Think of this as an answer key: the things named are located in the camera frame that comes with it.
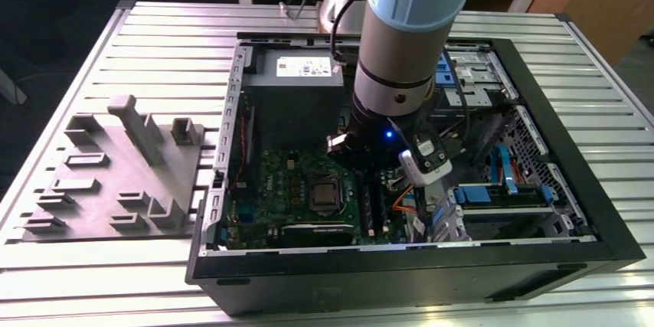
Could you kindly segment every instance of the aluminum table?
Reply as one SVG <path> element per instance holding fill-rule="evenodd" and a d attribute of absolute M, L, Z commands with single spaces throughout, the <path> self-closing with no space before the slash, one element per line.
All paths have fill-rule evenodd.
<path fill-rule="evenodd" d="M 189 116 L 208 131 L 193 207 L 211 182 L 213 145 L 237 31 L 314 32 L 276 6 L 121 2 L 0 205 L 0 324 L 643 325 L 654 320 L 654 119 L 576 26 L 552 15 L 463 12 L 456 37 L 512 39 L 647 259 L 524 302 L 372 309 L 233 320 L 184 283 L 189 239 L 27 244 L 20 213 L 48 185 L 63 125 L 103 121 L 131 93 L 159 124 Z"/>

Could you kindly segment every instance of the white sticker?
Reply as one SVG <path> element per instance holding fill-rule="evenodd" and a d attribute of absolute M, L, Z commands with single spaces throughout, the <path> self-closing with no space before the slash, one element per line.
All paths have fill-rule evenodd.
<path fill-rule="evenodd" d="M 418 219 L 418 217 L 412 218 L 412 226 L 415 227 L 415 229 L 418 230 L 420 235 L 426 234 L 426 225 L 422 223 L 422 221 Z"/>
<path fill-rule="evenodd" d="M 427 157 L 434 153 L 436 149 L 434 148 L 434 144 L 431 141 L 426 141 L 418 145 L 418 151 L 420 151 L 420 155 Z"/>
<path fill-rule="evenodd" d="M 277 77 L 331 77 L 328 57 L 280 57 L 276 59 Z"/>

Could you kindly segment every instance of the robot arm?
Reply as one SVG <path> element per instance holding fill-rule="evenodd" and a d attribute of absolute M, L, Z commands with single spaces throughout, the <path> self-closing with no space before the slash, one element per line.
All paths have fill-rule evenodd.
<path fill-rule="evenodd" d="M 464 1 L 368 0 L 351 124 L 347 137 L 330 140 L 330 154 L 344 165 L 374 159 L 383 166 L 384 155 L 391 155 L 415 186 L 430 184 L 451 170 L 438 136 L 420 127 L 420 108 Z"/>

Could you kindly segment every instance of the motherboard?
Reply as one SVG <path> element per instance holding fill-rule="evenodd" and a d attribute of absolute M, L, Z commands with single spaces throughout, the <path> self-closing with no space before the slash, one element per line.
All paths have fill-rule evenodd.
<path fill-rule="evenodd" d="M 302 247 L 312 241 L 328 245 L 326 237 L 312 240 L 316 233 L 343 234 L 334 237 L 340 244 L 350 239 L 351 245 L 406 242 L 400 214 L 390 216 L 383 231 L 372 234 L 360 229 L 355 177 L 326 155 L 324 148 L 264 150 L 255 177 L 256 189 L 235 188 L 228 204 L 229 249 Z M 379 173 L 388 201 L 395 199 L 395 191 L 386 184 L 394 178 L 392 171 Z M 292 244 L 280 244 L 288 238 Z"/>

